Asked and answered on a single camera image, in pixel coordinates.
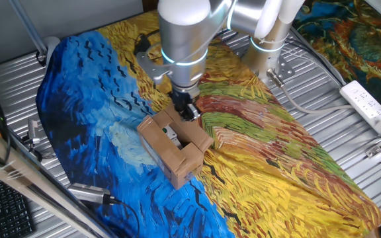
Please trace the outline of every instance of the painted cloth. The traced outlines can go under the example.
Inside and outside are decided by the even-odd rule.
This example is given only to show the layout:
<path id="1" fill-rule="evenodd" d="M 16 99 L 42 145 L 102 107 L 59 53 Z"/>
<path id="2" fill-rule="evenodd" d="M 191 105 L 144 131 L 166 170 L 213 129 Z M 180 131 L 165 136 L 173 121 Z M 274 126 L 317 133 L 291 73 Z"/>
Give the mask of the painted cloth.
<path id="1" fill-rule="evenodd" d="M 141 237 L 358 237 L 380 210 L 227 46 L 209 48 L 199 124 L 215 139 L 200 175 L 175 190 L 138 139 L 137 125 L 170 100 L 133 55 L 146 13 L 66 38 L 36 99 L 68 179 L 104 187 L 139 215 Z M 158 34 L 151 36 L 159 42 Z M 161 63 L 159 48 L 149 53 Z M 136 234 L 121 206 L 97 213 Z"/>
<path id="2" fill-rule="evenodd" d="M 293 26 L 381 104 L 381 14 L 364 0 L 307 0 Z"/>

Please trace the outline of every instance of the brown cardboard box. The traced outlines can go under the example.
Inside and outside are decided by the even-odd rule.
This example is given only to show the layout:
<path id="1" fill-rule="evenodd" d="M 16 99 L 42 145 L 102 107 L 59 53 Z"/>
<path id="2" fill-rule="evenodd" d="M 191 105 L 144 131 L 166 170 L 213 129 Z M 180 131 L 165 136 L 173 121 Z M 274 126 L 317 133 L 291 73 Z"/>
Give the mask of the brown cardboard box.
<path id="1" fill-rule="evenodd" d="M 176 132 L 182 150 L 163 132 L 166 126 Z M 173 104 L 153 118 L 145 117 L 138 132 L 142 145 L 176 189 L 201 172 L 204 152 L 214 141 L 196 122 L 183 122 Z"/>

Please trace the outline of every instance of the black keyboard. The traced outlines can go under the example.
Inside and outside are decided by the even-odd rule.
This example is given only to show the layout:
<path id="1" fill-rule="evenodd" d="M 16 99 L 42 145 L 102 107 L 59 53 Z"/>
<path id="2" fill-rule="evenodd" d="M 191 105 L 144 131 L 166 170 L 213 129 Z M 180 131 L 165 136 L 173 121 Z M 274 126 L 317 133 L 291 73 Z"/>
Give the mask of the black keyboard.
<path id="1" fill-rule="evenodd" d="M 0 238 L 20 238 L 35 228 L 26 198 L 0 181 Z"/>

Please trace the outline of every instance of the ribbed metal surface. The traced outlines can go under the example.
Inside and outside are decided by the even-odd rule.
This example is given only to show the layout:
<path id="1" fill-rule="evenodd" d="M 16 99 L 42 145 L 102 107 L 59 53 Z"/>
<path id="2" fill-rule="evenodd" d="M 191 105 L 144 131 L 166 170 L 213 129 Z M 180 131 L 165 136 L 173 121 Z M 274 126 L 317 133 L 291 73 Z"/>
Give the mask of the ribbed metal surface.
<path id="1" fill-rule="evenodd" d="M 45 69 L 36 61 L 35 54 L 0 65 L 0 101 L 7 117 L 8 125 L 20 137 L 27 134 L 27 120 L 38 121 L 40 143 L 36 146 L 43 155 L 50 153 L 51 159 L 44 159 L 43 166 L 49 170 L 64 186 L 69 185 L 65 172 L 56 158 L 44 129 L 39 121 L 36 109 L 36 94 L 44 79 Z M 83 237 L 76 229 L 57 218 L 34 202 L 29 202 L 36 232 L 35 237 Z"/>
<path id="2" fill-rule="evenodd" d="M 223 37 L 227 38 L 231 34 L 228 32 Z M 245 35 L 228 42 L 229 47 L 239 55 L 246 51 L 248 44 L 248 36 Z M 339 82 L 313 63 L 309 53 L 290 44 L 283 49 L 282 56 L 295 70 L 295 76 L 284 82 L 299 105 L 315 110 L 347 104 L 339 94 Z M 287 111 L 381 209 L 381 159 L 369 159 L 365 153 L 381 142 L 381 138 L 370 125 L 355 110 L 339 110 L 324 115 L 302 113 L 295 109 L 273 82 L 265 83 Z"/>

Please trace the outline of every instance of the power strip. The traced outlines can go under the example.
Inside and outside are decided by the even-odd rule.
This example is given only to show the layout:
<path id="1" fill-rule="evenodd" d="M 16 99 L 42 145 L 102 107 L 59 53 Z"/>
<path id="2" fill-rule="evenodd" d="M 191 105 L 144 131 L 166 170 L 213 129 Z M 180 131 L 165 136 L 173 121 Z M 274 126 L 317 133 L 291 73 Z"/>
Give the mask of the power strip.
<path id="1" fill-rule="evenodd" d="M 352 81 L 340 90 L 341 95 L 381 135 L 381 105 L 358 81 Z"/>

